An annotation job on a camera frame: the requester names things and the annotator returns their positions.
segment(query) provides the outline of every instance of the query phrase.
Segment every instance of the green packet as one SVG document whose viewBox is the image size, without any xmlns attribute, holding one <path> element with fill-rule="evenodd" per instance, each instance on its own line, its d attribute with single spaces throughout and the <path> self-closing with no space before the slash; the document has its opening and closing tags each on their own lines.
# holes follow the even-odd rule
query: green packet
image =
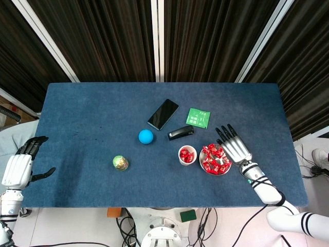
<svg viewBox="0 0 329 247">
<path fill-rule="evenodd" d="M 190 108 L 186 123 L 196 127 L 206 129 L 208 127 L 210 112 L 201 111 L 199 109 Z"/>
</svg>

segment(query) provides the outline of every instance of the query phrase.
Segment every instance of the phone screen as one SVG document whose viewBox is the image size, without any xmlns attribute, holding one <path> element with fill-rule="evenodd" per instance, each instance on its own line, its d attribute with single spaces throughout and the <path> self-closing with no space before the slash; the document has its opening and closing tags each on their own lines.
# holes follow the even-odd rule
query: phone screen
<svg viewBox="0 0 329 247">
<path fill-rule="evenodd" d="M 176 103 L 172 102 L 170 99 L 166 99 L 152 117 L 150 117 L 148 123 L 157 130 L 161 130 L 177 109 L 178 105 Z"/>
</svg>

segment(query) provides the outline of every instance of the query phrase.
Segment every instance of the black curtain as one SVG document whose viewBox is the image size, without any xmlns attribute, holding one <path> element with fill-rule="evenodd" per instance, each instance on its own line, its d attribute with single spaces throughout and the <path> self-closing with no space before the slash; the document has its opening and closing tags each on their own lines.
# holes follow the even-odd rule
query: black curtain
<svg viewBox="0 0 329 247">
<path fill-rule="evenodd" d="M 277 3 L 166 0 L 164 80 L 234 82 Z"/>
<path fill-rule="evenodd" d="M 0 1 L 0 87 L 42 109 L 48 84 L 69 81 L 10 0 Z"/>
<path fill-rule="evenodd" d="M 29 0 L 80 81 L 155 81 L 150 0 Z"/>
<path fill-rule="evenodd" d="M 294 140 L 329 125 L 329 1 L 295 1 L 247 75 L 276 82 Z"/>
</svg>

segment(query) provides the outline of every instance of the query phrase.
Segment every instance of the small paper cup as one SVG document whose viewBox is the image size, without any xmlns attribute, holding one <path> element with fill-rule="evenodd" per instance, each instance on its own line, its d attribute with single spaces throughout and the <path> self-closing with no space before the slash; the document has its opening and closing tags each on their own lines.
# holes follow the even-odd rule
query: small paper cup
<svg viewBox="0 0 329 247">
<path fill-rule="evenodd" d="M 181 150 L 183 148 L 186 148 L 190 153 L 193 153 L 194 154 L 194 158 L 192 160 L 192 162 L 190 163 L 185 163 L 184 161 L 181 160 L 179 154 L 181 152 Z M 189 146 L 189 145 L 185 145 L 185 146 L 182 146 L 179 151 L 178 151 L 178 159 L 179 159 L 179 162 L 183 165 L 183 166 L 188 166 L 188 165 L 191 165 L 192 163 L 194 163 L 196 161 L 196 157 L 197 157 L 197 152 L 195 150 L 195 148 L 193 148 L 192 146 Z"/>
</svg>

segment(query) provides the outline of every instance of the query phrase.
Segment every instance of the orange block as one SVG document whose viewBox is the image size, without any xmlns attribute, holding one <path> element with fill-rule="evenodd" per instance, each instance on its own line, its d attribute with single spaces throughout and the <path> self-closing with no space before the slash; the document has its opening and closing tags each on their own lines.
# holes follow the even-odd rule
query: orange block
<svg viewBox="0 0 329 247">
<path fill-rule="evenodd" d="M 119 218 L 121 216 L 121 207 L 108 207 L 107 217 L 108 218 Z"/>
</svg>

